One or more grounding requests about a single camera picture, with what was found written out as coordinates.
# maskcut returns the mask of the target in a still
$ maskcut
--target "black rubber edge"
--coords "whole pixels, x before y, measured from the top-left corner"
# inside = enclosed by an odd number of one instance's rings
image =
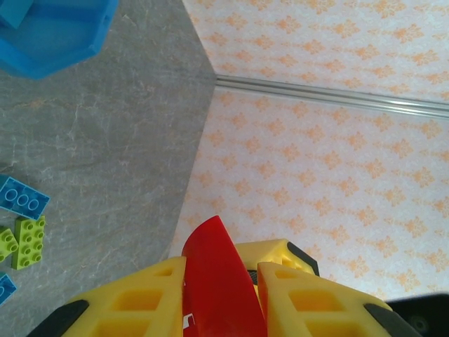
[[[310,255],[308,255],[305,251],[302,251],[301,249],[297,248],[294,244],[291,242],[287,243],[287,249],[297,258],[300,258],[303,260],[306,264],[308,264],[312,270],[314,271],[314,274],[316,276],[320,276],[320,271],[318,269],[318,263],[316,260],[314,260]]]
[[[70,329],[73,323],[88,308],[87,300],[76,300],[75,302],[63,305],[31,331],[28,337],[62,337]]]
[[[365,309],[374,319],[387,330],[391,337],[421,337],[406,321],[394,311],[390,311],[379,305],[368,303]]]
[[[257,286],[257,270],[248,270],[248,274],[250,275],[253,284]]]

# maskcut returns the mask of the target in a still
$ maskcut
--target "blue plastic container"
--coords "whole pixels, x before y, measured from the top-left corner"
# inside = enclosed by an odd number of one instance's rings
[[[0,208],[38,220],[50,197],[20,181],[0,174]]]
[[[17,29],[0,25],[0,67],[14,76],[41,79],[94,56],[118,4],[119,0],[34,0]]]

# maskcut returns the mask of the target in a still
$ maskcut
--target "red plastic piece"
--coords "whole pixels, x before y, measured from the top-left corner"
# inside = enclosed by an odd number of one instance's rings
[[[253,283],[220,217],[200,225],[182,255],[185,296],[199,337],[267,337]]]

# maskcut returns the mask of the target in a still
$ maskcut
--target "orange floral pattern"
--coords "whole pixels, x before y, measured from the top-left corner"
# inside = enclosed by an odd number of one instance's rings
[[[449,291],[448,144],[440,119],[217,88],[171,254],[219,213],[382,298]]]
[[[449,102],[444,0],[235,2],[184,0],[218,74]]]

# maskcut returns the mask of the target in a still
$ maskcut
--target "gray marble floor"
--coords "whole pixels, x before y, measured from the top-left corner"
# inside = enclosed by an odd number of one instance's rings
[[[52,198],[43,260],[0,264],[2,337],[166,257],[214,85],[182,0],[122,0],[101,54],[49,79],[0,73],[0,173]]]

